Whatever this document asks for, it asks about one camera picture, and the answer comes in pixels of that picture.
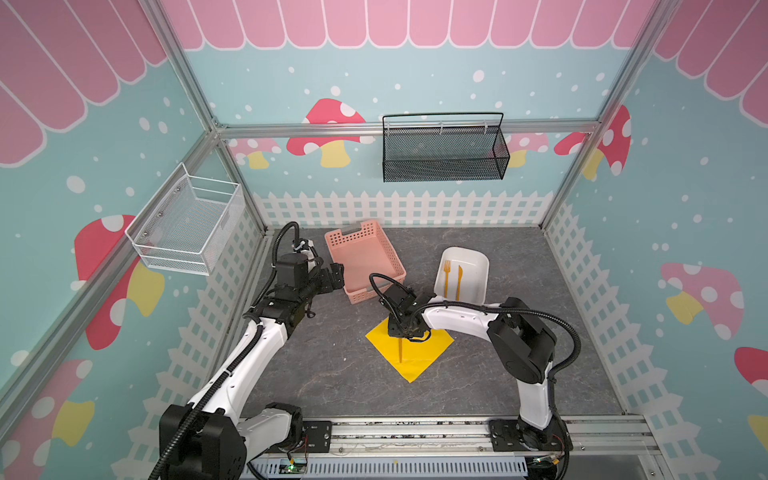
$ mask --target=black wire basket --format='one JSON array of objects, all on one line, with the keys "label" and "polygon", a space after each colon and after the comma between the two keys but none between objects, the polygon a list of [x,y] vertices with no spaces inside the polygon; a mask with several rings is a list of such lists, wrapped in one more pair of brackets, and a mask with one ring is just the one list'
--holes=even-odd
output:
[{"label": "black wire basket", "polygon": [[384,181],[503,179],[503,119],[496,112],[384,115]]}]

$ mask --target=pink plastic tray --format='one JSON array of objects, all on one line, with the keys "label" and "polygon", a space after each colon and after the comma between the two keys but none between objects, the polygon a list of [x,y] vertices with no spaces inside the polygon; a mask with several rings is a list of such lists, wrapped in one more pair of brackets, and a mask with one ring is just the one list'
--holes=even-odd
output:
[{"label": "pink plastic tray", "polygon": [[344,291],[351,303],[376,296],[368,280],[371,273],[383,273],[398,282],[406,278],[406,269],[379,222],[366,220],[359,225],[360,230],[357,228],[347,230],[346,234],[341,230],[326,233],[333,261],[344,264]]}]

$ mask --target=gray countertop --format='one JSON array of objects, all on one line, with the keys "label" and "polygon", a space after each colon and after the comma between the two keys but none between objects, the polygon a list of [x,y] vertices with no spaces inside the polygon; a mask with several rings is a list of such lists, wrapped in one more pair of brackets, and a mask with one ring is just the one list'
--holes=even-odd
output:
[{"label": "gray countertop", "polygon": [[[326,262],[326,231],[304,229]],[[447,247],[483,252],[490,260],[487,303],[516,296],[529,307],[552,313],[579,332],[581,355],[558,374],[555,391],[562,415],[618,414],[621,407],[578,314],[565,281],[538,228],[389,228],[407,275],[405,285],[432,289]],[[259,288],[269,274],[264,269]],[[404,380],[368,341],[386,318],[376,300],[349,303],[343,290],[315,298],[315,318],[305,318],[267,366],[250,394],[243,416],[269,402],[302,407],[304,416],[340,415],[516,415],[515,379],[490,343],[451,332],[453,344],[413,383]],[[556,325],[555,362],[571,351],[571,339]]]}]

